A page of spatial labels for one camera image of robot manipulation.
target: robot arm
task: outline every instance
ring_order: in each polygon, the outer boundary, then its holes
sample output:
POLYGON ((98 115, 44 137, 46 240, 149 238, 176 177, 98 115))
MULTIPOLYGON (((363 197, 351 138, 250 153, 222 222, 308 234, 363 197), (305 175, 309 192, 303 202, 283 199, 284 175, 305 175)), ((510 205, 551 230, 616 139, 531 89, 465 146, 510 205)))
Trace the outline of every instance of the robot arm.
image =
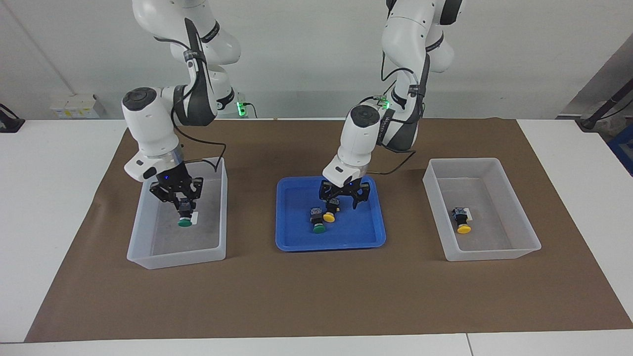
POLYGON ((392 100, 370 97, 350 110, 338 152, 323 170, 326 181, 321 186, 321 199, 350 195, 356 207, 369 195, 369 187, 360 180, 367 173, 375 145, 397 153, 410 152, 424 111, 429 71, 443 72, 453 59, 453 49, 438 25, 453 23, 461 2, 387 0, 389 17, 382 47, 398 67, 392 100))
POLYGON ((141 27, 158 41, 171 43, 174 57, 186 63, 191 82, 141 87, 125 95, 123 115, 139 144, 139 152, 125 165, 125 171, 139 182, 156 176, 158 181, 150 191, 173 203, 180 221, 186 222, 200 197, 202 179, 189 175, 173 126, 206 126, 219 108, 234 100, 234 91, 219 64, 236 62, 241 50, 235 38, 220 28, 206 0, 133 0, 132 7, 141 27), (216 69, 213 75, 210 65, 216 69), (228 91, 229 95, 216 100, 214 82, 220 93, 228 91))

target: white wall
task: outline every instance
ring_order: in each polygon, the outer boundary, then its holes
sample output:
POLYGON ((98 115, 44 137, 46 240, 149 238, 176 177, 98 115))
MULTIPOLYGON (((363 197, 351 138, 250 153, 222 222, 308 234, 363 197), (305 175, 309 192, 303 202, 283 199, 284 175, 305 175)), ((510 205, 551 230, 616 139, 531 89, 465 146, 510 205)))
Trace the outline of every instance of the white wall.
MULTIPOLYGON (((168 46, 136 24, 129 0, 0 1, 70 87, 97 94, 113 117, 130 89, 188 80, 168 46)), ((261 117, 340 117, 386 87, 383 0, 211 4, 242 44, 242 59, 227 67, 234 87, 261 117)), ((8 34, 6 17, 0 100, 26 118, 51 118, 46 93, 65 86, 29 58, 27 36, 8 34)), ((633 32, 632 17, 631 0, 469 0, 446 29, 456 59, 429 79, 426 116, 554 118, 633 32)))

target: white table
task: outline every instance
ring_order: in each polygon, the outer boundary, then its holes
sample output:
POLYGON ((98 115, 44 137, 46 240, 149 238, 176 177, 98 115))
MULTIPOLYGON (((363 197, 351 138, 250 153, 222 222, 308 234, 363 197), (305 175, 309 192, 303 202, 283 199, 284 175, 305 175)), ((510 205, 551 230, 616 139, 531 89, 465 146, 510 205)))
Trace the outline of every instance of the white table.
MULTIPOLYGON (((519 121, 633 315, 633 178, 596 134, 519 121)), ((122 120, 30 121, 0 136, 0 342, 20 342, 125 131, 122 120), (55 199, 43 197, 55 196, 55 199)), ((80 341, 0 345, 0 355, 631 355, 633 330, 332 338, 80 341)))

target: green push button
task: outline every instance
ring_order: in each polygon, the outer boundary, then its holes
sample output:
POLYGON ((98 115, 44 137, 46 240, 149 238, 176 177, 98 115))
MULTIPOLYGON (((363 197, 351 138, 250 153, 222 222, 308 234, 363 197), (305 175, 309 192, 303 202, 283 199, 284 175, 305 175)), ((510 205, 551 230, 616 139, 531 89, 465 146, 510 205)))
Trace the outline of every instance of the green push button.
POLYGON ((315 234, 322 234, 325 232, 325 226, 323 226, 323 224, 315 224, 312 232, 314 232, 315 234))
POLYGON ((191 225, 191 220, 189 219, 180 219, 180 221, 178 221, 178 226, 180 227, 189 227, 191 225))

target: translucent plastic bin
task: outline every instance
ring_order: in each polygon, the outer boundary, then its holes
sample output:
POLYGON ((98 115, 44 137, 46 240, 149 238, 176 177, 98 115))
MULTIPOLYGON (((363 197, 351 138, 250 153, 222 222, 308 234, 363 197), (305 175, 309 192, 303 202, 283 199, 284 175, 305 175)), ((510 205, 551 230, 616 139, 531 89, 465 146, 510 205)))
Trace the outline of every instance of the translucent plastic bin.
MULTIPOLYGON (((217 158, 207 158, 216 162, 217 158)), ((153 177, 143 183, 127 259, 147 269, 223 260, 226 256, 227 173, 224 160, 218 172, 205 162, 190 163, 191 177, 204 179, 196 201, 197 220, 190 227, 178 226, 173 204, 163 203, 149 191, 153 177)))
POLYGON ((423 182, 447 260, 510 259, 541 249, 498 159, 432 159, 423 182), (456 233, 456 207, 470 209, 468 234, 456 233))

